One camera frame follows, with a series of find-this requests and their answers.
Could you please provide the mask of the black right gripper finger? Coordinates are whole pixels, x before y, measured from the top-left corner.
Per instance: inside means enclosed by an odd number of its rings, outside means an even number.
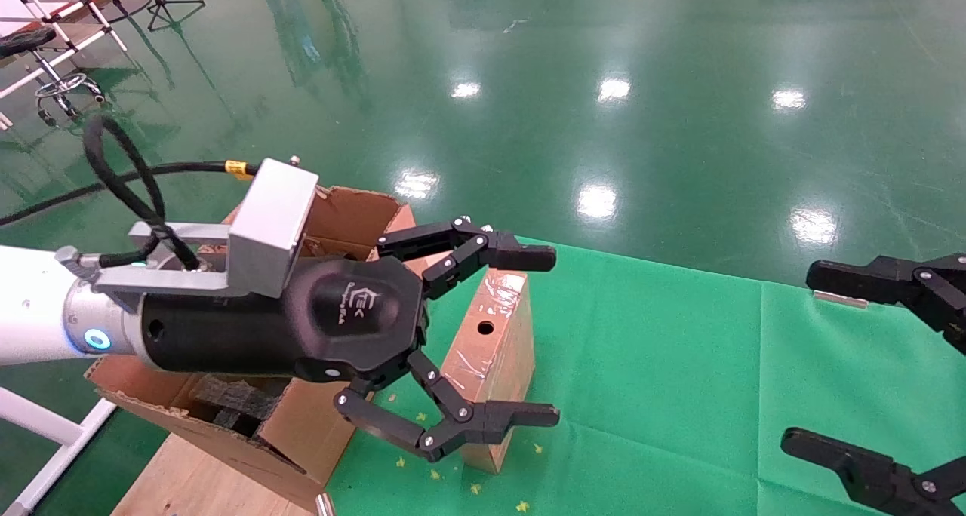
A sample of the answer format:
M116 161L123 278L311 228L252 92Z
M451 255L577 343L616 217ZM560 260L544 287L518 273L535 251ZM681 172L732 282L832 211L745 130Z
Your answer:
M865 266L818 260L808 268L806 285L870 303L900 304L965 354L963 253L922 262L878 256Z
M782 451L835 472L851 501L887 515L963 515L965 458L917 474L880 452L803 428L787 428Z

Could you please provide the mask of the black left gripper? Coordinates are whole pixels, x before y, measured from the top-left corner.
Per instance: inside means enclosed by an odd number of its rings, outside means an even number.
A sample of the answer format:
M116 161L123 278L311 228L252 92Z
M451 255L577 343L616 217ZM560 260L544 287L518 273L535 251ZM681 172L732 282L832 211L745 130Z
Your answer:
M517 426L558 425L552 404L466 400L418 350L429 323L425 299L439 299L480 269L552 271L554 247L522 244L459 217L386 233L376 251L383 259L302 258L280 297L145 296L145 358L170 372L352 379L334 397L344 419L431 463L466 444L500 445ZM403 264L438 254L422 279ZM367 398L369 383L389 385L405 371L441 412L430 429Z

